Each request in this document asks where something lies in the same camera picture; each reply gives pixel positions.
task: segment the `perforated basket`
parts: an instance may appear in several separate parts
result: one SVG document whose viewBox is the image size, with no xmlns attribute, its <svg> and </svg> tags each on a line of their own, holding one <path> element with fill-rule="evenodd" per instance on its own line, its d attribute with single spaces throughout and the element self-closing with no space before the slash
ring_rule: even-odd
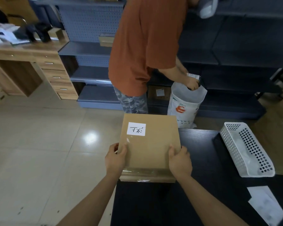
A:
<svg viewBox="0 0 283 226">
<path fill-rule="evenodd" d="M 225 122 L 222 139 L 241 177 L 275 176 L 275 167 L 247 124 Z"/>
</svg>

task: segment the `black tabletop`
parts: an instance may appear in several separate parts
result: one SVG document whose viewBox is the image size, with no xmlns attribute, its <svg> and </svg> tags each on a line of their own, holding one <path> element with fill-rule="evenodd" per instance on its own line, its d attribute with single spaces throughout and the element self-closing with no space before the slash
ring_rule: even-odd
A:
<svg viewBox="0 0 283 226">
<path fill-rule="evenodd" d="M 247 187 L 268 185 L 283 208 L 283 176 L 241 178 L 217 131 L 179 129 L 179 135 L 191 154 L 192 177 L 250 226 L 267 224 L 248 203 Z M 111 226 L 145 224 L 203 225 L 177 182 L 118 181 Z"/>
</svg>

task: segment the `camouflage pants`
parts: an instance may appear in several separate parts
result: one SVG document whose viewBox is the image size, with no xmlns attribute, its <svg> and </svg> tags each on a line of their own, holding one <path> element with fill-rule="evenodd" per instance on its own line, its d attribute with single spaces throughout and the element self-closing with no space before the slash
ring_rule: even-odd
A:
<svg viewBox="0 0 283 226">
<path fill-rule="evenodd" d="M 123 107 L 125 113 L 148 113 L 147 95 L 144 94 L 140 97 L 129 97 L 121 93 L 114 87 L 114 91 Z"/>
</svg>

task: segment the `orange t-shirt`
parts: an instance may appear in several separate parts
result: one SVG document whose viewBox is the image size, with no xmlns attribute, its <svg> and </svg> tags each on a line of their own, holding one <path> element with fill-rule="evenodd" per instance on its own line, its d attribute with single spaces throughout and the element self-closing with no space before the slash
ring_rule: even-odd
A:
<svg viewBox="0 0 283 226">
<path fill-rule="evenodd" d="M 153 68 L 175 67 L 187 0 L 130 0 L 115 34 L 109 61 L 111 83 L 127 96 L 141 96 Z"/>
</svg>

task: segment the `white bag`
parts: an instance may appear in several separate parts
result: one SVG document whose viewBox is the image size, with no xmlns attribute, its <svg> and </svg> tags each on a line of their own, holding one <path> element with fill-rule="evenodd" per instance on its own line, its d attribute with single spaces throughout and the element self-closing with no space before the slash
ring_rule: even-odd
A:
<svg viewBox="0 0 283 226">
<path fill-rule="evenodd" d="M 203 86 L 191 91 L 181 83 L 173 83 L 168 115 L 175 115 L 179 128 L 193 128 L 200 104 L 208 92 Z"/>
</svg>

